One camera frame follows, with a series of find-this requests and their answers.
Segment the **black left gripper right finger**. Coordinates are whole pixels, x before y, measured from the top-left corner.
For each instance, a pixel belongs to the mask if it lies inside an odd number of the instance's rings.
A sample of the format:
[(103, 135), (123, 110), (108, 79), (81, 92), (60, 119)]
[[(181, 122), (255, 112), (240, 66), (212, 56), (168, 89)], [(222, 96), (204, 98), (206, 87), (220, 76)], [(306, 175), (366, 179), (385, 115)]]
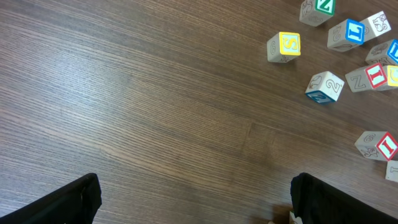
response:
[(290, 195), (294, 215), (303, 223), (397, 224), (396, 218), (305, 172), (292, 179)]

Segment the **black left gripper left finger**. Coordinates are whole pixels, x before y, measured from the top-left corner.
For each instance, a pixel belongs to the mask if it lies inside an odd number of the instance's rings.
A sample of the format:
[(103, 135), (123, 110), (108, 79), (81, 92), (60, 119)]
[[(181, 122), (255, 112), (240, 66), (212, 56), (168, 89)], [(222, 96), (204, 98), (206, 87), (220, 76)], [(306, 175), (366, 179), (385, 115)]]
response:
[(1, 217), (2, 224), (92, 224), (102, 205), (98, 176), (89, 173)]

